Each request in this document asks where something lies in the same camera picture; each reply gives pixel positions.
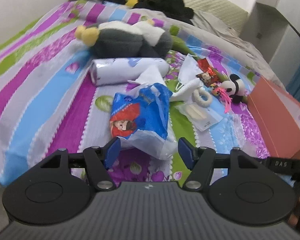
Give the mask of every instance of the plastic wrapped roll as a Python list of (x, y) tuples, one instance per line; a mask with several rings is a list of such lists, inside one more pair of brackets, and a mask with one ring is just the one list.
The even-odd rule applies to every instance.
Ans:
[(162, 77), (169, 71), (162, 58), (107, 58), (92, 61), (90, 76), (95, 86), (126, 83), (136, 80), (151, 65), (158, 67)]

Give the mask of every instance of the colorful bedsheet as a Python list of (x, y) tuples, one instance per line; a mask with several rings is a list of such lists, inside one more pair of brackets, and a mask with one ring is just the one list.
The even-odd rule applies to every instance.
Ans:
[[(131, 89), (129, 84), (96, 88), (90, 81), (87, 48), (74, 38), (78, 25), (90, 25), (113, 20), (134, 24), (146, 16), (133, 10), (105, 6), (85, 0), (66, 2), (50, 11), (21, 36), (16, 36), (0, 48), (0, 183), (8, 185), (45, 156), (58, 148), (81, 152), (110, 140), (109, 113), (97, 107), (99, 97), (113, 97), (116, 92)], [(236, 73), (250, 92), (258, 73), (242, 67), (224, 51), (206, 44), (186, 30), (153, 19), (186, 41), (198, 55), (207, 57), (219, 71)], [(165, 80), (174, 90), (178, 69), (184, 60), (171, 51), (166, 60), (170, 72)], [(215, 98), (211, 107), (223, 120), (200, 132), (189, 120), (170, 105), (172, 127), (177, 138), (186, 137), (193, 145), (208, 146), (219, 153), (229, 153), (233, 146), (247, 141), (258, 157), (268, 151), (257, 124), (244, 104), (233, 106), (230, 114)], [(189, 170), (178, 153), (172, 159), (160, 161), (137, 149), (122, 151), (109, 170), (118, 184), (123, 180), (170, 181), (182, 184)], [(218, 170), (214, 179), (226, 174)]]

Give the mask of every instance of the black device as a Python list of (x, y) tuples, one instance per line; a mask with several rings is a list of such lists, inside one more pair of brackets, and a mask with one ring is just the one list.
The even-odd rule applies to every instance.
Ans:
[[(20, 176), (2, 196), (11, 223), (0, 240), (300, 240), (286, 223), (296, 195), (273, 172), (300, 180), (299, 160), (256, 160), (238, 147), (217, 154), (181, 138), (178, 151), (192, 171), (182, 188), (177, 182), (116, 188), (106, 168), (119, 151), (118, 138), (82, 153), (59, 149)], [(70, 168), (85, 168), (87, 182)], [(210, 185), (214, 168), (229, 173)]]

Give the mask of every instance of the cardboard box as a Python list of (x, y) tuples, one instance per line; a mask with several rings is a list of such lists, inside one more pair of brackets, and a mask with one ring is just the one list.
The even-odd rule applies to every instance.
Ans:
[(300, 103), (285, 90), (261, 77), (248, 96), (272, 157), (300, 159)]

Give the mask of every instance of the panda ear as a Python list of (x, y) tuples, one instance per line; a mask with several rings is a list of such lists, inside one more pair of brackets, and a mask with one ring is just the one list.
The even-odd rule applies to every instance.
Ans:
[(240, 77), (239, 77), (238, 75), (236, 75), (236, 74), (231, 74), (231, 75), (229, 76), (229, 78), (230, 78), (230, 80), (231, 80), (232, 82), (234, 82), (234, 81), (240, 79)]

